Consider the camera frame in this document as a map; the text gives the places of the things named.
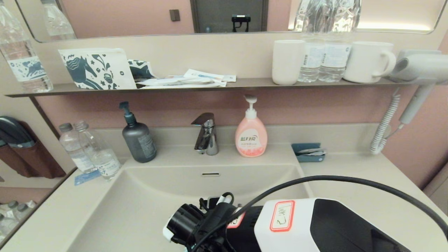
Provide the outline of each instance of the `water bottle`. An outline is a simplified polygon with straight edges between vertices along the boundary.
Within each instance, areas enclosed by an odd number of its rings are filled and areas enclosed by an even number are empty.
[[[310,0],[302,0],[300,2],[300,6],[297,9],[296,19],[294,21],[294,31],[302,32],[303,30],[303,22],[305,20],[306,9],[308,8],[308,4]]]
[[[45,11],[45,27],[52,40],[76,39],[72,25],[58,8],[56,0],[41,0]]]
[[[34,52],[20,22],[0,0],[0,51],[9,67],[22,83],[25,93],[42,93],[53,89],[53,84]]]
[[[31,212],[31,208],[29,208],[25,203],[22,203],[17,206],[17,211],[15,212],[15,217],[18,221],[22,220]]]
[[[6,217],[14,218],[18,205],[19,203],[16,200],[9,202],[8,203],[9,210],[6,212]]]
[[[325,41],[325,54],[320,67],[319,80],[338,82],[344,76],[360,13],[361,0],[335,1],[331,32]]]
[[[75,165],[82,171],[82,173],[91,173],[97,169],[90,161],[89,157],[84,153],[79,143],[78,132],[73,130],[71,123],[64,123],[59,126],[62,135],[59,142],[69,154]]]
[[[325,50],[323,34],[328,31],[331,10],[332,0],[311,0],[308,3],[302,29],[302,39],[306,43],[305,58],[298,79],[300,82],[310,83],[319,78]]]
[[[111,146],[95,131],[89,129],[85,121],[75,123],[79,132],[79,143],[84,153],[90,158],[93,165],[99,170],[103,178],[110,180],[121,167]]]
[[[0,231],[7,236],[19,222],[16,219],[0,214]]]

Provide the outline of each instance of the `black cable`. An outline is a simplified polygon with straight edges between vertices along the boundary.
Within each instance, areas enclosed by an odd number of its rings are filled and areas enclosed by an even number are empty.
[[[422,202],[420,202],[416,198],[414,198],[414,197],[412,197],[412,196],[410,196],[410,195],[408,195],[408,194],[406,194],[406,193],[404,193],[404,192],[402,192],[400,190],[397,190],[397,189],[395,189],[393,187],[386,186],[386,185],[383,185],[381,183],[370,181],[370,180],[367,180],[367,179],[343,177],[343,176],[326,176],[326,175],[322,175],[322,176],[310,176],[310,177],[298,178],[298,179],[295,179],[295,180],[291,180],[289,182],[286,182],[286,183],[280,184],[280,185],[278,185],[276,187],[273,187],[273,188],[265,191],[264,193],[258,195],[256,198],[254,198],[249,203],[247,203],[244,207],[242,207],[238,212],[236,212],[233,215],[231,215],[226,221],[218,224],[215,228],[213,228],[210,232],[208,232],[204,237],[202,237],[202,239],[196,243],[196,245],[194,246],[194,248],[193,248],[193,250],[191,252],[197,252],[197,250],[201,247],[201,245],[212,234],[214,234],[217,230],[225,227],[228,223],[232,222],[234,219],[238,218],[238,216],[240,216],[245,211],[247,211],[248,208],[253,206],[255,203],[257,203],[258,201],[260,201],[264,197],[268,196],[269,194],[271,194],[273,192],[276,192],[278,190],[281,190],[281,189],[293,186],[293,185],[298,185],[298,184],[304,183],[304,182],[322,181],[322,180],[326,180],[326,181],[341,181],[341,182],[350,182],[350,183],[355,183],[355,184],[361,184],[361,185],[365,185],[365,186],[374,187],[374,188],[386,191],[388,193],[391,193],[391,194],[393,194],[395,196],[398,196],[398,197],[408,201],[409,203],[413,204],[414,206],[416,206],[417,208],[422,210],[424,213],[426,213],[429,217],[431,217],[431,219],[433,219],[437,223],[437,225],[439,225],[439,227],[442,229],[442,231],[444,232],[445,237],[447,237],[447,240],[448,240],[448,224],[436,212],[434,212],[434,210],[432,210],[431,208],[429,208],[428,206],[426,206],[425,204],[423,204]]]
[[[207,204],[205,203],[205,201],[204,201],[204,199],[203,198],[200,198],[199,199],[199,205],[205,210],[205,211],[209,211],[208,210],[208,207],[207,207]]]

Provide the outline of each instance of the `white mug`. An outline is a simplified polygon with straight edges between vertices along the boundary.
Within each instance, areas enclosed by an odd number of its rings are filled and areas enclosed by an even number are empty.
[[[383,42],[353,42],[344,79],[356,83],[375,83],[392,72],[396,57],[393,44]]]
[[[277,40],[272,58],[272,80],[277,85],[294,85],[305,57],[305,41]]]

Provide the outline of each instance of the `wall switch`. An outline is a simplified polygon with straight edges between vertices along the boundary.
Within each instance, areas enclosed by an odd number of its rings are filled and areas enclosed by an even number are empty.
[[[180,21],[181,20],[181,15],[179,14],[179,10],[178,9],[171,9],[169,10],[169,15],[171,17],[171,21]]]

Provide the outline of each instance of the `pink soap bottle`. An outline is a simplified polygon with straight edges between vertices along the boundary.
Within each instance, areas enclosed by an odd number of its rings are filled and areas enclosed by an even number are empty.
[[[267,145],[266,128],[260,119],[258,119],[257,111],[254,109],[254,103],[257,102],[257,97],[252,95],[244,95],[244,97],[250,106],[246,110],[246,117],[238,125],[235,134],[235,144],[241,156],[261,156],[266,150]]]

